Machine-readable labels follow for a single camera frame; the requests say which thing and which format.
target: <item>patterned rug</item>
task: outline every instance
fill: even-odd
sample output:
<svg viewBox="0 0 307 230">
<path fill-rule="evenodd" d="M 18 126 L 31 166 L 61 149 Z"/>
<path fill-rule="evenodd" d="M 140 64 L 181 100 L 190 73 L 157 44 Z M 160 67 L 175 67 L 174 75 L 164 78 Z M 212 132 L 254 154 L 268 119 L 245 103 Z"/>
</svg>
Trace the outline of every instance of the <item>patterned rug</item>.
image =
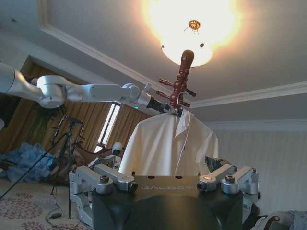
<svg viewBox="0 0 307 230">
<path fill-rule="evenodd" d="M 10 182 L 0 179 L 0 194 L 10 187 Z M 55 200 L 50 195 L 52 185 L 45 183 L 18 183 L 0 200 L 1 230 L 56 230 L 46 221 L 46 214 L 55 209 Z M 77 219 L 77 208 L 71 204 L 71 219 L 68 219 L 68 187 L 57 186 L 57 202 L 63 209 L 63 216 L 49 221 L 62 228 L 87 230 Z"/>
</svg>

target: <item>cable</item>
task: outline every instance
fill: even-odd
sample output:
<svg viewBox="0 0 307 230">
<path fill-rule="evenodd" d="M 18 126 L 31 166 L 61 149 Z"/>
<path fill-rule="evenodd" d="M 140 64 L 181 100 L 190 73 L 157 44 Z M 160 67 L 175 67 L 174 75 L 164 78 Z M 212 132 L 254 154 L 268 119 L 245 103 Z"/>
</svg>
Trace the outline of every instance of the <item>cable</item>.
<svg viewBox="0 0 307 230">
<path fill-rule="evenodd" d="M 51 216 L 49 216 L 52 212 L 54 212 L 54 211 L 56 211 L 56 210 L 58 210 L 58 209 L 60 209 L 61 210 L 61 216 L 63 215 L 63 209 L 60 207 L 60 205 L 58 205 L 58 202 L 57 202 L 57 195 L 58 195 L 58 193 L 57 193 L 57 187 L 55 186 L 55 192 L 53 193 L 53 198 L 54 198 L 54 200 L 55 200 L 55 205 L 57 206 L 57 208 L 55 208 L 54 210 L 51 210 L 50 212 L 48 212 L 47 214 L 46 214 L 46 216 L 45 216 L 45 221 L 49 224 L 49 225 L 51 225 L 53 228 L 55 228 L 55 229 L 59 229 L 59 230 L 75 230 L 76 229 L 76 227 L 78 227 L 79 226 L 79 224 L 82 222 L 82 224 L 84 224 L 86 227 L 87 227 L 87 224 L 85 224 L 83 221 L 82 221 L 82 218 L 79 220 L 79 222 L 78 222 L 78 224 L 76 224 L 74 227 L 72 227 L 72 228 L 69 228 L 69 227 L 60 227 L 60 226 L 58 226 L 58 225 L 55 225 L 55 224 L 53 224 L 53 223 L 51 223 L 49 220 L 50 220 L 50 218 L 51 218 Z"/>
</svg>

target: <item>crown molding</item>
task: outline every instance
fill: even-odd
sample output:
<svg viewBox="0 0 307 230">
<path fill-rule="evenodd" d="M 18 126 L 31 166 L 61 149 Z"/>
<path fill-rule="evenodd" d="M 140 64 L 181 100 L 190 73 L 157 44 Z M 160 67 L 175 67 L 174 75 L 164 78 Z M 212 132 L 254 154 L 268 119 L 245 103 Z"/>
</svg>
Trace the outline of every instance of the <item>crown molding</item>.
<svg viewBox="0 0 307 230">
<path fill-rule="evenodd" d="M 172 91 L 161 85 L 158 82 L 155 82 L 154 80 L 140 74 L 139 72 L 129 68 L 128 66 L 116 61 L 115 59 L 109 57 L 108 55 L 105 55 L 104 53 L 100 52 L 99 50 L 85 44 L 84 42 L 68 35 L 67 33 L 63 32 L 62 30 L 59 30 L 58 28 L 54 27 L 48 22 L 48 9 L 47 9 L 47 0 L 37 0 L 37 11 L 38 11 L 38 19 L 40 24 L 40 29 L 44 31 L 45 33 L 57 38 L 58 40 L 70 45 L 71 47 L 74 47 L 81 52 L 97 59 L 98 61 L 118 70 L 119 72 L 122 72 L 126 74 L 127 76 L 137 80 L 138 82 L 141 82 L 143 84 L 150 83 L 152 85 L 152 88 L 155 90 L 163 91 L 169 95 L 172 94 Z"/>
<path fill-rule="evenodd" d="M 252 101 L 258 99 L 266 99 L 273 97 L 282 97 L 288 95 L 307 93 L 307 81 L 298 83 L 281 85 L 261 90 L 254 90 L 243 93 L 236 93 L 222 97 L 215 97 L 211 99 L 194 101 L 191 104 L 191 108 L 206 107 L 219 104 L 237 103 Z"/>
<path fill-rule="evenodd" d="M 204 122 L 213 131 L 306 132 L 307 119 Z"/>
<path fill-rule="evenodd" d="M 4 30 L 0 31 L 0 41 L 15 47 L 16 49 L 26 53 L 33 58 L 37 58 L 88 83 L 111 83 L 109 80 L 104 79 L 102 76 L 83 69 L 64 58 L 43 49 L 40 46 L 37 46 L 21 37 L 17 37 L 14 34 L 11 34 L 10 32 Z"/>
</svg>

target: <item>white robotic arm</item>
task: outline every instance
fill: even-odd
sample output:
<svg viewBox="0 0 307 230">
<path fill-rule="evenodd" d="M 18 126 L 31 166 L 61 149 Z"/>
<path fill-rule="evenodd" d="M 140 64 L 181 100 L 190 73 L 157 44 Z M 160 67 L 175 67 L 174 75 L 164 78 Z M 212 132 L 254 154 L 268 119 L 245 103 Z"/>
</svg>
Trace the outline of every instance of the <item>white robotic arm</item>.
<svg viewBox="0 0 307 230">
<path fill-rule="evenodd" d="M 65 100 L 74 102 L 111 102 L 138 103 L 160 112 L 170 110 L 168 105 L 154 99 L 147 92 L 150 84 L 143 91 L 132 83 L 120 87 L 116 84 L 77 85 L 57 75 L 38 78 L 36 86 L 28 83 L 21 72 L 0 63 L 0 92 L 19 96 L 38 102 L 44 108 L 56 108 Z"/>
</svg>

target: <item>curtain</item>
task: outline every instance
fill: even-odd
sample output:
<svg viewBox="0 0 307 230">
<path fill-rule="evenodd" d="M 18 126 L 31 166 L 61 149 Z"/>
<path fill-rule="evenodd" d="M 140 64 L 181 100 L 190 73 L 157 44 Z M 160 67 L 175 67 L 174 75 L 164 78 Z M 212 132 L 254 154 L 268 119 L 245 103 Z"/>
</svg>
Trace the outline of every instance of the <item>curtain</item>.
<svg viewBox="0 0 307 230">
<path fill-rule="evenodd" d="M 29 73 L 23 74 L 26 76 L 27 81 L 44 75 L 57 75 L 36 64 L 33 64 Z M 37 116 L 37 111 L 33 109 L 34 106 L 37 106 L 36 102 L 27 99 L 20 100 L 8 126 L 0 132 L 0 153 L 7 153 L 8 151 L 14 150 L 20 147 L 23 141 L 27 141 L 31 127 L 34 125 Z M 85 140 L 83 140 L 84 149 L 94 151 L 110 106 L 111 103 L 65 102 L 65 115 L 72 116 L 85 122 L 83 132 L 83 137 L 85 138 Z M 42 140 L 42 145 L 45 149 L 50 147 L 50 140 L 55 132 L 52 127 L 57 127 L 60 119 L 61 116 L 49 121 L 46 134 Z M 62 124 L 58 138 L 68 131 L 68 126 L 68 121 Z M 72 141 L 75 140 L 79 127 L 79 125 L 75 126 Z M 34 137 L 30 144 L 37 143 L 37 139 L 40 138 Z M 60 149 L 61 143 L 59 143 L 51 153 Z"/>
<path fill-rule="evenodd" d="M 82 120 L 85 123 L 84 131 L 81 134 L 85 140 L 82 141 L 82 147 L 90 152 L 94 152 L 94 149 L 97 145 L 97 141 L 102 129 L 103 124 L 105 123 L 106 116 L 110 110 L 111 103 L 77 103 L 77 102 L 65 102 L 65 115 L 74 117 L 76 119 Z M 52 127 L 57 127 L 59 125 L 61 117 L 50 120 L 47 125 L 47 132 L 42 141 L 42 145 L 45 149 L 50 147 L 50 141 L 55 133 L 55 129 Z M 77 133 L 79 131 L 80 125 L 76 124 L 72 133 L 72 143 L 74 143 Z M 69 131 L 69 121 L 65 120 L 62 123 L 60 132 L 57 138 L 60 138 L 65 132 Z M 63 141 L 59 142 L 57 147 L 51 152 L 54 153 L 56 150 L 59 150 Z"/>
<path fill-rule="evenodd" d="M 149 117 L 151 116 L 148 114 L 122 104 L 116 118 L 116 122 L 114 123 L 112 132 L 107 140 L 106 148 L 112 148 L 115 142 L 121 142 L 125 148 L 136 125 L 140 121 Z"/>
</svg>

